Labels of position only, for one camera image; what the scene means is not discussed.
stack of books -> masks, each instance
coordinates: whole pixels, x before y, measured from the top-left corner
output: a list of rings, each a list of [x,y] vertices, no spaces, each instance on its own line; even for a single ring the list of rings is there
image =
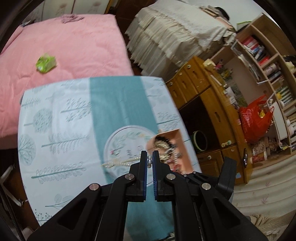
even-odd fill
[[[270,59],[270,54],[265,46],[259,43],[254,36],[248,36],[242,44],[253,55],[259,65],[263,65]]]

black device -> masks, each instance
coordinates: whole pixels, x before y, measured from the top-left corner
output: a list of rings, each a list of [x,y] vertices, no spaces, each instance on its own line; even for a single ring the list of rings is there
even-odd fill
[[[128,202],[144,202],[147,152],[114,183],[93,183],[37,229],[28,241],[120,241]],[[225,158],[220,176],[181,175],[152,155],[154,196],[172,202],[176,241],[267,241],[228,200],[234,189],[236,161]]]

wooden desk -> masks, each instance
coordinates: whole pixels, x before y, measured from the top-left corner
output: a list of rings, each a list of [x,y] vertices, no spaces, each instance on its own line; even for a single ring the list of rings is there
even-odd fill
[[[219,85],[221,76],[204,68],[203,60],[193,57],[167,82],[167,87],[179,109],[189,135],[201,130],[208,139],[208,150],[197,154],[203,173],[218,176],[223,159],[237,161],[236,184],[247,183],[252,173],[250,159],[246,168],[242,158],[248,148],[239,116]]]

white wall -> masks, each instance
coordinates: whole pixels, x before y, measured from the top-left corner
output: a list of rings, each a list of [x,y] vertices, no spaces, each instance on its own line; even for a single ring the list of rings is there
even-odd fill
[[[230,17],[229,21],[235,28],[237,27],[237,23],[241,23],[244,21],[252,21],[262,12],[268,15],[253,0],[187,0],[187,1],[190,4],[197,5],[197,6],[210,5],[212,7],[223,8],[229,15]]]

red plastic bag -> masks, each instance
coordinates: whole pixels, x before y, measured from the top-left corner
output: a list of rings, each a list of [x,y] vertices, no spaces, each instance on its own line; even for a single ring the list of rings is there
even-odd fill
[[[259,105],[266,103],[266,100],[262,100],[265,97],[267,96],[263,95],[247,107],[239,109],[244,137],[249,143],[259,141],[270,127],[274,108],[269,110],[263,118],[259,116],[261,111]]]

